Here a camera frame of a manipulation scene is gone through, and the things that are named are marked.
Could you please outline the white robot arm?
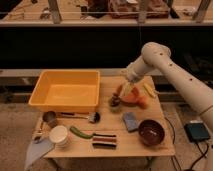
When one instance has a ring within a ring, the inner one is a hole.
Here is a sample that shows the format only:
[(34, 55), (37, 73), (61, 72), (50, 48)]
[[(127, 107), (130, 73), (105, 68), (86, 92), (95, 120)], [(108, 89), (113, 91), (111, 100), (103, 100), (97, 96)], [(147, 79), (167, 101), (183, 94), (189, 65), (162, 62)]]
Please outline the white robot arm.
[(137, 83), (148, 72), (158, 69), (213, 132), (213, 89), (175, 64), (170, 56), (167, 46), (148, 42), (141, 55), (123, 70), (123, 75), (128, 82)]

